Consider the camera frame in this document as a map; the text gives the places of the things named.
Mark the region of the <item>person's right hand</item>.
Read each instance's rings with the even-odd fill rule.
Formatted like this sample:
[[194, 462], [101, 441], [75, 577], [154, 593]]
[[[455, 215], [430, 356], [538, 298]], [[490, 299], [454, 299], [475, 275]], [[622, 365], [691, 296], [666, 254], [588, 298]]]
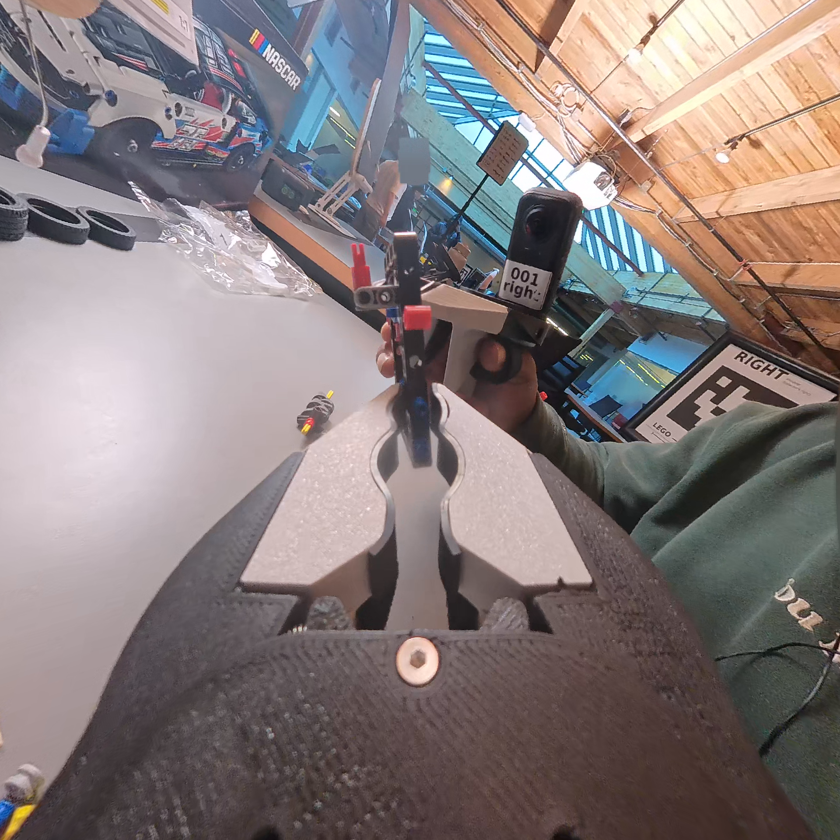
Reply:
[[[376, 365], [384, 377], [395, 375], [395, 356], [392, 347], [392, 328], [388, 322], [381, 327], [383, 343], [376, 354]], [[432, 361], [425, 363], [426, 378], [430, 383], [443, 382], [448, 361], [448, 341]], [[484, 338], [476, 346], [475, 361], [490, 373], [501, 370], [507, 353], [492, 337]], [[529, 353], [523, 352], [519, 372], [510, 380], [493, 384], [477, 381], [471, 395], [458, 392], [480, 414], [515, 437], [532, 451], [537, 451], [544, 439], [552, 438], [560, 428], [560, 419], [551, 406], [542, 400], [538, 389], [535, 363]]]

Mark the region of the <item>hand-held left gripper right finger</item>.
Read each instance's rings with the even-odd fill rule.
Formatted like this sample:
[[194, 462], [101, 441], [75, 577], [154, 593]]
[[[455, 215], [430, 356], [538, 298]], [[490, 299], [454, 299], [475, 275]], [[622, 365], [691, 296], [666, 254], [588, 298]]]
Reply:
[[586, 568], [529, 450], [445, 385], [439, 429], [455, 454], [442, 527], [459, 562], [458, 593], [482, 623], [500, 599], [523, 604], [562, 589], [586, 592]]

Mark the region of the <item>grey desk orange edge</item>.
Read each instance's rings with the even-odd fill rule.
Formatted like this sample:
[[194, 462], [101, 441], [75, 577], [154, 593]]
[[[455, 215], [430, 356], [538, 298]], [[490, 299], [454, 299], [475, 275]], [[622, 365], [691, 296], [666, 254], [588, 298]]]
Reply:
[[353, 301], [355, 243], [330, 230], [300, 220], [291, 210], [265, 194], [261, 185], [248, 205], [251, 221], [282, 252], [314, 280], [331, 299], [356, 313]]

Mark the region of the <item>black lego frame assembly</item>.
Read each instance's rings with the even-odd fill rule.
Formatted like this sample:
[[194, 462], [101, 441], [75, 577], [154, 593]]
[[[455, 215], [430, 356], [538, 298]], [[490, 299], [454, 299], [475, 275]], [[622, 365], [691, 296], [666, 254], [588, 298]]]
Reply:
[[371, 279], [364, 246], [351, 244], [353, 301], [357, 311], [385, 310], [391, 324], [397, 394], [396, 426], [406, 441], [413, 467], [432, 465], [432, 397], [426, 378], [425, 337], [433, 324], [422, 303], [424, 278], [415, 233], [395, 234], [385, 255], [385, 279]]

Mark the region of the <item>lego instruction booklet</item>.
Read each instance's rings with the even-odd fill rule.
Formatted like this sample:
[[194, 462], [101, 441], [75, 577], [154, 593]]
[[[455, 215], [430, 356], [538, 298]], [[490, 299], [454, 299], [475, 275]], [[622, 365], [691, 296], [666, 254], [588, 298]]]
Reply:
[[124, 5], [150, 34], [198, 65], [192, 1], [126, 1]]

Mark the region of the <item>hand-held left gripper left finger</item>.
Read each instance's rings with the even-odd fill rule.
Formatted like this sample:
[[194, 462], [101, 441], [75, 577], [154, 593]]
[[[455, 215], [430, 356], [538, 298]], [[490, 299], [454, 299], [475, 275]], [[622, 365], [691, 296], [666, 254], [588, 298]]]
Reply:
[[380, 466], [396, 432], [388, 386], [307, 446], [240, 578], [247, 593], [338, 598], [386, 625], [396, 591], [395, 507]]

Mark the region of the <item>grey lego gears yellow axle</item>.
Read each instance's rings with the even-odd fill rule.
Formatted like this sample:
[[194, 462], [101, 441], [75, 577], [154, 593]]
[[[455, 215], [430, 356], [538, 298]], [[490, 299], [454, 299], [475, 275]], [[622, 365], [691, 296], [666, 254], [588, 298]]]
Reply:
[[297, 429], [304, 435], [320, 434], [334, 411], [334, 391], [319, 392], [306, 404], [297, 416]]

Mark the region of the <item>light wooden stand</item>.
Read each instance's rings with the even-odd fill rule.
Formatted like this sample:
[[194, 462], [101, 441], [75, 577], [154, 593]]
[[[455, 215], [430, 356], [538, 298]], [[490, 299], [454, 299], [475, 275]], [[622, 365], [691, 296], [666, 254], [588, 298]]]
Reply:
[[369, 135], [371, 133], [371, 123], [375, 115], [376, 103], [380, 96], [381, 89], [382, 79], [374, 79], [368, 101], [365, 106], [364, 115], [360, 123], [359, 131], [356, 136], [356, 141], [354, 142], [348, 171], [343, 173], [339, 180], [333, 183], [317, 202], [310, 203], [308, 205], [308, 213], [310, 216], [319, 219], [323, 224], [334, 229], [337, 233], [345, 237], [351, 236], [350, 227], [343, 225], [341, 220], [337, 218], [338, 211], [344, 207], [356, 193], [363, 192], [364, 194], [367, 194], [372, 189], [369, 180], [361, 171], [361, 164], [363, 163], [363, 158], [366, 154], [368, 156], [371, 155], [371, 142], [369, 140]]

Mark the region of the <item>framed black white marker sign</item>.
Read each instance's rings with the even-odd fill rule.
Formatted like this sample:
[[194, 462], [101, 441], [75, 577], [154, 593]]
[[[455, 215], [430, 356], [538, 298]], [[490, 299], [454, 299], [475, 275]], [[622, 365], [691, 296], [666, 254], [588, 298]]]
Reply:
[[838, 379], [727, 332], [620, 429], [627, 441], [675, 443], [740, 405], [835, 402]]

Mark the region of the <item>clear plastic bag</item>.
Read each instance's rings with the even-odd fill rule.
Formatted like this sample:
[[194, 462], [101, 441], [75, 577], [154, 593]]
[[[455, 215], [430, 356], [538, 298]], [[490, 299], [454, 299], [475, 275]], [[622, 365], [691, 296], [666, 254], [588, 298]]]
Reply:
[[223, 212], [205, 202], [157, 202], [130, 183], [143, 207], [160, 223], [159, 240], [205, 280], [239, 295], [307, 300], [322, 294], [281, 248], [253, 225], [247, 211]]

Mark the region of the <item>white book stand base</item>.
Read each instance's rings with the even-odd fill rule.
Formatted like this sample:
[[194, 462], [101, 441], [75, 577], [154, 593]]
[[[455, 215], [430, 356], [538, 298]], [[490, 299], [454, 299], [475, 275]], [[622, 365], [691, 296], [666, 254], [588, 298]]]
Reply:
[[35, 72], [35, 80], [37, 83], [38, 95], [41, 103], [41, 116], [36, 126], [31, 130], [26, 142], [16, 149], [15, 156], [20, 163], [23, 163], [34, 169], [39, 169], [44, 164], [44, 154], [46, 152], [50, 139], [50, 131], [48, 128], [49, 102], [47, 98], [43, 75], [40, 69], [38, 53], [36, 49], [35, 39], [32, 33], [26, 1], [19, 1], [18, 5], [22, 16], [24, 32], [27, 40], [29, 54], [32, 60], [32, 66]]

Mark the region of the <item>pile of small lego pieces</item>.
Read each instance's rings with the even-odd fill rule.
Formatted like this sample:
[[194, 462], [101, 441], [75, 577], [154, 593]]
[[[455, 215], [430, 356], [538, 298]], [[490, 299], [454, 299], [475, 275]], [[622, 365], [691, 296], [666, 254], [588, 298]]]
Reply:
[[1, 798], [1, 837], [12, 838], [39, 803], [45, 776], [32, 763], [20, 765], [4, 783]]

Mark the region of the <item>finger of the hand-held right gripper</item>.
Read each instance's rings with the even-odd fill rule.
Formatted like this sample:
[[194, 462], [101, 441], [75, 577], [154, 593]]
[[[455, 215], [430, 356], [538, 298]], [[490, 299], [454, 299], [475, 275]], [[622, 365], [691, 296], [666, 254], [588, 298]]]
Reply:
[[435, 282], [429, 286], [429, 305], [449, 309], [507, 309], [505, 304], [493, 297], [471, 289], [461, 289], [447, 282]]
[[444, 321], [453, 328], [478, 331], [489, 335], [498, 334], [508, 320], [508, 307], [485, 298], [471, 298], [467, 302], [434, 301], [423, 299], [423, 304], [432, 311], [432, 327], [424, 331], [424, 337], [431, 337], [437, 323]]

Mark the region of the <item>black lego set box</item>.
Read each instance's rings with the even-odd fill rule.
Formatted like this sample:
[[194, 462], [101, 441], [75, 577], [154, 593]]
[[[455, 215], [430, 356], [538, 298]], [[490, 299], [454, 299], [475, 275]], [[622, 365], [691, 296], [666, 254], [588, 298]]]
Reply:
[[[195, 1], [198, 65], [123, 1], [26, 2], [49, 102], [43, 168], [128, 196], [245, 208], [306, 78], [257, 2]], [[18, 2], [1, 5], [2, 156], [41, 116]]]

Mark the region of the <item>brown hanging sign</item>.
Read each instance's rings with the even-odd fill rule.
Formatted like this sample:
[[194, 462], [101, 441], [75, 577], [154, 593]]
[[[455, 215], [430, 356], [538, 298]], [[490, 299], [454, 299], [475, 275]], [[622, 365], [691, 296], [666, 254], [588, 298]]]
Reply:
[[502, 121], [476, 165], [496, 184], [502, 186], [528, 147], [527, 136], [510, 122]]

